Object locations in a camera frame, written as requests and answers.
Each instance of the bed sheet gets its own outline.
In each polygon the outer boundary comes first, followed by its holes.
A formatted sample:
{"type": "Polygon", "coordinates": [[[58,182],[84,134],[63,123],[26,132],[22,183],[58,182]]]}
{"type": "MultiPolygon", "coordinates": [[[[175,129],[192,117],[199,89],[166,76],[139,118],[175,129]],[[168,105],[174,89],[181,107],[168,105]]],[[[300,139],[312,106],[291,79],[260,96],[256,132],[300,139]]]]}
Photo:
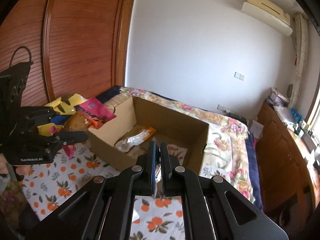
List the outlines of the bed sheet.
{"type": "Polygon", "coordinates": [[[256,150],[254,147],[254,136],[252,133],[249,134],[249,137],[245,140],[245,146],[248,153],[249,160],[249,176],[253,188],[253,196],[255,198],[254,205],[260,210],[263,211],[263,204],[260,193],[260,179],[259,179],[259,170],[256,157],[256,150]]]}
{"type": "Polygon", "coordinates": [[[75,144],[71,160],[61,149],[53,163],[32,165],[21,183],[22,190],[39,220],[65,202],[94,176],[119,174],[90,150],[90,142],[75,144]]]}
{"type": "MultiPolygon", "coordinates": [[[[39,220],[58,208],[92,177],[102,175],[110,178],[119,174],[90,152],[89,141],[76,144],[75,147],[71,160],[60,150],[53,163],[33,165],[21,183],[23,193],[39,220]]],[[[134,210],[136,214],[131,221],[131,240],[184,239],[179,196],[165,197],[161,192],[158,192],[156,199],[136,196],[134,210]]]]}
{"type": "Polygon", "coordinates": [[[136,88],[120,88],[120,94],[108,100],[104,105],[113,112],[115,106],[131,96],[141,97],[207,122],[209,135],[207,146],[204,149],[204,161],[200,176],[211,178],[214,175],[221,175],[248,200],[252,203],[255,202],[245,144],[245,139],[249,134],[247,126],[235,119],[179,101],[165,99],[149,91],[136,88]]]}

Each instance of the cardboard box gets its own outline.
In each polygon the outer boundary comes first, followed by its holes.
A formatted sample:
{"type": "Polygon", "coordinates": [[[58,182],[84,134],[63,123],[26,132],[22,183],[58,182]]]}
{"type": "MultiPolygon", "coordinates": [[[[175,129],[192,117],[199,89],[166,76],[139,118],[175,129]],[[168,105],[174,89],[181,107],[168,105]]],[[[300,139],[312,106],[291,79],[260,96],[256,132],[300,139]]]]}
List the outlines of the cardboard box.
{"type": "Polygon", "coordinates": [[[148,149],[153,137],[188,149],[183,166],[200,174],[209,124],[148,100],[131,97],[115,109],[115,119],[100,129],[89,128],[92,152],[118,171],[135,165],[136,159],[114,148],[120,139],[137,134],[141,126],[151,126],[156,133],[141,144],[148,149]]]}

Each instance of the snack bag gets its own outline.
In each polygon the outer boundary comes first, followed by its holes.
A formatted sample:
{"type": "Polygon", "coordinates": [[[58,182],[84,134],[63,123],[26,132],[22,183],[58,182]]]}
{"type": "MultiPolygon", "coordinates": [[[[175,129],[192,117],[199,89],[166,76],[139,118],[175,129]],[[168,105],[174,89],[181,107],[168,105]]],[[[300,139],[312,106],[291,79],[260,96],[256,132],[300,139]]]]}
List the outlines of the snack bag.
{"type": "MultiPolygon", "coordinates": [[[[55,133],[59,132],[62,128],[62,125],[55,125],[54,123],[47,123],[41,126],[38,126],[38,131],[40,135],[43,136],[52,136],[55,133]]],[[[64,149],[66,155],[69,157],[69,160],[72,159],[73,154],[76,150],[75,145],[63,145],[62,148],[64,149]]]]}
{"type": "Polygon", "coordinates": [[[118,141],[115,145],[115,148],[122,152],[128,152],[131,147],[135,145],[139,145],[143,143],[145,140],[147,140],[151,135],[153,135],[156,132],[156,129],[154,129],[151,126],[143,126],[140,130],[139,134],[135,136],[128,137],[124,140],[118,141]]]}
{"type": "Polygon", "coordinates": [[[167,148],[168,148],[168,154],[173,155],[173,156],[177,156],[179,159],[179,164],[182,165],[184,157],[186,156],[188,149],[177,146],[175,144],[168,144],[167,148]]]}
{"type": "Polygon", "coordinates": [[[99,129],[106,122],[116,118],[99,100],[91,98],[86,102],[75,106],[78,112],[83,112],[87,120],[91,122],[91,126],[99,129]]]}
{"type": "Polygon", "coordinates": [[[53,107],[54,111],[59,112],[61,115],[73,115],[76,113],[74,106],[84,103],[85,101],[87,101],[87,99],[79,94],[68,94],[47,103],[45,106],[53,107]]]}
{"type": "Polygon", "coordinates": [[[85,112],[79,111],[66,121],[62,130],[67,132],[86,131],[91,125],[90,116],[85,112]]]}

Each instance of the wooden cabinet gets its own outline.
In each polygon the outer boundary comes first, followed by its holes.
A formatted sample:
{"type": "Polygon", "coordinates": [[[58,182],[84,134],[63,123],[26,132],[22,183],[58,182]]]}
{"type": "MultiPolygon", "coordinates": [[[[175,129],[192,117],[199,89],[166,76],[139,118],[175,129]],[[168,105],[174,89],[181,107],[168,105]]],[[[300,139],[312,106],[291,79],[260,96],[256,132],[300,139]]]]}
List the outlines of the wooden cabinet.
{"type": "Polygon", "coordinates": [[[258,114],[258,122],[264,126],[262,138],[256,145],[264,212],[273,212],[297,196],[303,226],[307,214],[303,191],[312,182],[295,135],[265,102],[258,114]]]}

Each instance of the light switch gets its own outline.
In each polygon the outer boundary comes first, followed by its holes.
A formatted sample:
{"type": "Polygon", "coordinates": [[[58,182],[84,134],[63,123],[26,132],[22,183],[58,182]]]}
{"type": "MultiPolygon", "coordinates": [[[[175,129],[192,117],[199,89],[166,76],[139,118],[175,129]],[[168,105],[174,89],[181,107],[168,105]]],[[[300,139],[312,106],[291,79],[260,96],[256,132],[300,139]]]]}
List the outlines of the light switch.
{"type": "Polygon", "coordinates": [[[237,79],[240,79],[240,80],[244,80],[244,75],[242,75],[242,74],[240,74],[240,73],[238,73],[238,72],[236,72],[235,73],[235,78],[237,78],[237,79]]]}
{"type": "Polygon", "coordinates": [[[235,73],[235,78],[238,78],[238,79],[239,79],[239,78],[240,78],[240,73],[236,72],[236,73],[235,73]]]}

